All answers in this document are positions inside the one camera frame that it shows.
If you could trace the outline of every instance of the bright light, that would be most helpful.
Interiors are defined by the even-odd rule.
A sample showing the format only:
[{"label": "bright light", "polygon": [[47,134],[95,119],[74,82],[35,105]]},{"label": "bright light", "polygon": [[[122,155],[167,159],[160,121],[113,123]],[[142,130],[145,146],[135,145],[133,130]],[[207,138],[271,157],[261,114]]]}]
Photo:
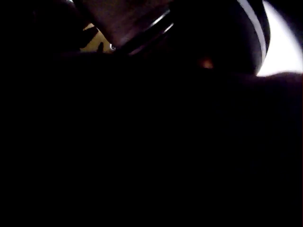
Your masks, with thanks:
[{"label": "bright light", "polygon": [[281,15],[268,2],[263,4],[269,21],[271,40],[258,76],[280,72],[303,73],[301,46]]}]

